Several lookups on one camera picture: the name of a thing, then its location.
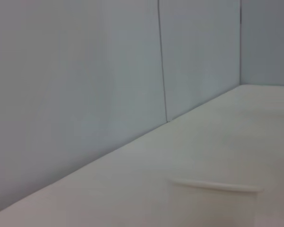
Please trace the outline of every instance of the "white floor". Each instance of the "white floor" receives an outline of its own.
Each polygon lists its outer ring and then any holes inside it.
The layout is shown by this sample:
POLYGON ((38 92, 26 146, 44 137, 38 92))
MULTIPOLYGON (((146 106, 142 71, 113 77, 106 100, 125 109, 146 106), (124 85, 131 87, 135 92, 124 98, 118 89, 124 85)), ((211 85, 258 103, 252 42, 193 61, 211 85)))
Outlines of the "white floor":
POLYGON ((240 86, 0 212, 0 227, 162 227, 169 178, 265 189, 284 227, 284 87, 240 86))

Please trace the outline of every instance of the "white surface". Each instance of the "white surface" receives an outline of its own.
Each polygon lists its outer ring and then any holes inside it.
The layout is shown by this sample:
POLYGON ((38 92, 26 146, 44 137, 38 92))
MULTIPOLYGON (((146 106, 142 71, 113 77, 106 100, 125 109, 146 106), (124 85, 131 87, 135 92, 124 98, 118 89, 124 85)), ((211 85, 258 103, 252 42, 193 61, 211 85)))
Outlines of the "white surface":
POLYGON ((0 209, 165 118, 156 0, 0 0, 0 209))
POLYGON ((211 182, 169 185, 167 227, 254 227, 257 190, 211 182))
POLYGON ((163 227, 168 180, 254 185, 284 227, 284 87, 245 85, 0 212, 0 227, 163 227))
POLYGON ((168 121, 240 83, 240 0, 160 0, 168 121))
POLYGON ((242 0, 242 82, 284 85, 284 0, 242 0))

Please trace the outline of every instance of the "white wall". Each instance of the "white wall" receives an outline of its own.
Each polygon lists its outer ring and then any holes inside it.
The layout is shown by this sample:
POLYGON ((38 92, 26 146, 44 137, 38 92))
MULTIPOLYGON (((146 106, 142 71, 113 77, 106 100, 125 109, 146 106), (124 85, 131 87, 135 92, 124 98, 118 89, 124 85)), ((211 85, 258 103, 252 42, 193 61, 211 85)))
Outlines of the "white wall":
POLYGON ((242 83, 284 85, 284 0, 242 0, 242 83))
POLYGON ((161 0, 168 120, 240 81, 240 0, 161 0))
POLYGON ((165 122, 156 0, 0 0, 0 209, 165 122))

